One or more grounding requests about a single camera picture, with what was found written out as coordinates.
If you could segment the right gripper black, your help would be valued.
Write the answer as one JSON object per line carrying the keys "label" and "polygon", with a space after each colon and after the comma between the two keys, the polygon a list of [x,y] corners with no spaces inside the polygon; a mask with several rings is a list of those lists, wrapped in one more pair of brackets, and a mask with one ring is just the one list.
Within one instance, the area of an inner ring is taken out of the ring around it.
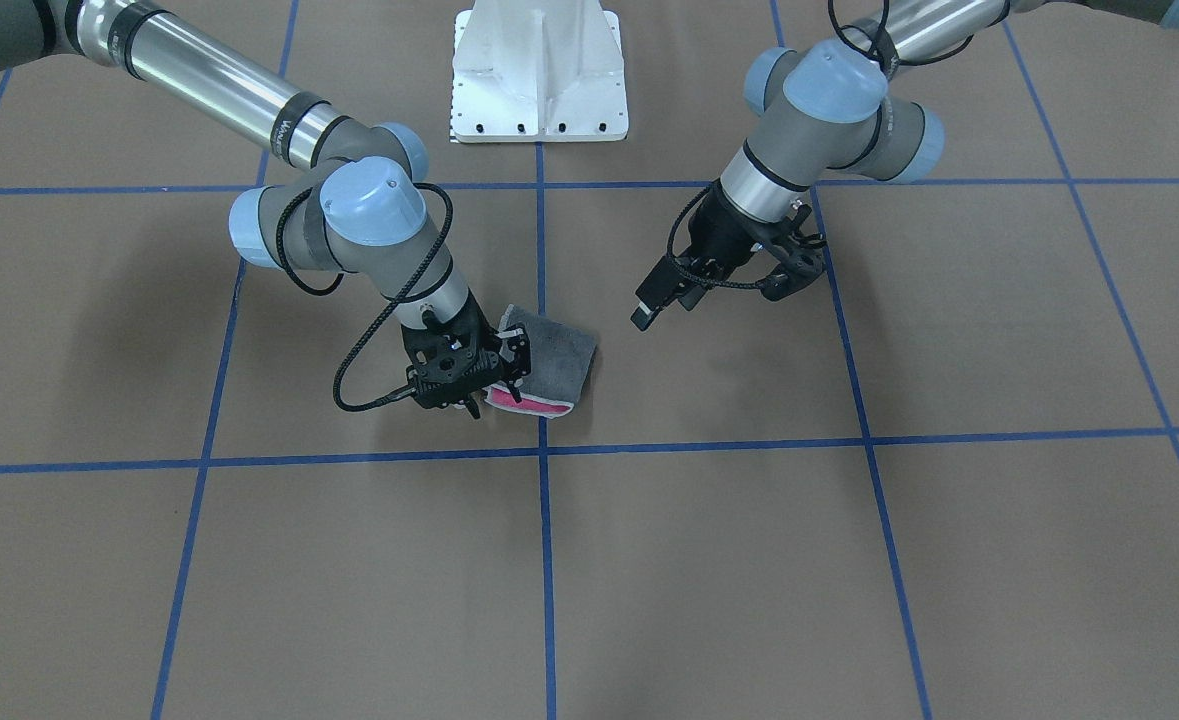
{"label": "right gripper black", "polygon": [[[411,363],[443,356],[470,357],[473,372],[480,375],[485,387],[501,382],[512,401],[522,401],[519,387],[531,374],[531,338],[525,325],[496,333],[477,300],[467,300],[452,319],[432,322],[426,329],[403,326],[401,336]],[[462,395],[455,407],[469,412],[470,418],[481,420],[477,392]]]}

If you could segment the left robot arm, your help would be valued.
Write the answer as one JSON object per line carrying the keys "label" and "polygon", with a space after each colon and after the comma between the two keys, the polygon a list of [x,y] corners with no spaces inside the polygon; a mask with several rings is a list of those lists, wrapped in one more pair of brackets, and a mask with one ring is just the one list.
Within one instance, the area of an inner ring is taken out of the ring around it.
{"label": "left robot arm", "polygon": [[744,95],[758,117],[720,177],[681,209],[689,246],[665,250],[635,290],[640,331],[672,304],[694,309],[713,288],[780,300],[826,273],[826,242],[801,231],[806,194],[826,170],[872,181],[918,181],[946,145],[944,124],[889,92],[900,70],[964,49],[979,32],[1036,1],[885,1],[801,53],[772,47],[755,59]]}

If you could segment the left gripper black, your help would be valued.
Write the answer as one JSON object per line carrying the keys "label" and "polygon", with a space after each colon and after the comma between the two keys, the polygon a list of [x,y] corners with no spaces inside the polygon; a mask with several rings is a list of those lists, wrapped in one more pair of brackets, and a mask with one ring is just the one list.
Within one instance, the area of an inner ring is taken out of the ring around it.
{"label": "left gripper black", "polygon": [[720,184],[704,187],[689,202],[686,210],[694,211],[689,222],[689,250],[681,255],[671,252],[668,258],[659,259],[635,290],[639,304],[630,322],[640,332],[648,331],[665,306],[694,288],[766,291],[780,278],[777,272],[771,272],[752,283],[729,279],[736,269],[752,259],[757,243],[771,245],[780,237],[780,223],[759,222],[740,213]]}

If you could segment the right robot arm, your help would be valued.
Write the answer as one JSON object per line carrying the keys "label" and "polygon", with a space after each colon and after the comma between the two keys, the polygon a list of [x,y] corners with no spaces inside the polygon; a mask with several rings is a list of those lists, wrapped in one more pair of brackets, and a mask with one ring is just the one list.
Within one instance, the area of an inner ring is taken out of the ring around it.
{"label": "right robot arm", "polygon": [[[348,275],[365,275],[383,297],[332,381],[340,409],[411,398],[479,416],[492,389],[520,399],[528,333],[494,328],[477,304],[447,246],[452,197],[426,178],[424,143],[411,128],[341,114],[154,1],[0,1],[0,72],[59,54],[163,88],[298,170],[296,181],[242,192],[228,232],[243,260],[282,270],[305,293],[325,296]],[[347,370],[389,319],[409,356],[406,381],[347,401]]]}

